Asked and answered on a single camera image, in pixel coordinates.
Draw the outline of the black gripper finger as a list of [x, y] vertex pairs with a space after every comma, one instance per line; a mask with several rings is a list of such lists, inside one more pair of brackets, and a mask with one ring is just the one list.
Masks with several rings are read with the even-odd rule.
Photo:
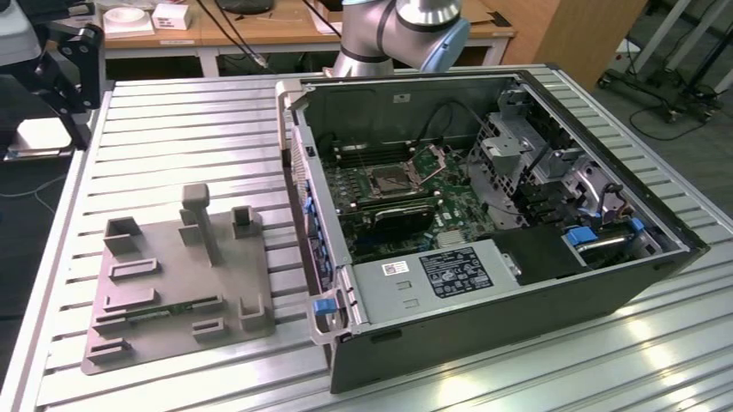
[[91, 139], [85, 122], [91, 111], [99, 108], [105, 82], [103, 31], [93, 24], [70, 27], [45, 23], [35, 28], [35, 34], [38, 44], [51, 42], [61, 57], [75, 67], [77, 80], [71, 81], [45, 52], [35, 67], [41, 80], [37, 95], [57, 115], [70, 145], [85, 150]]
[[31, 95], [9, 76], [1, 76], [0, 93], [1, 129], [13, 130], [31, 115]]

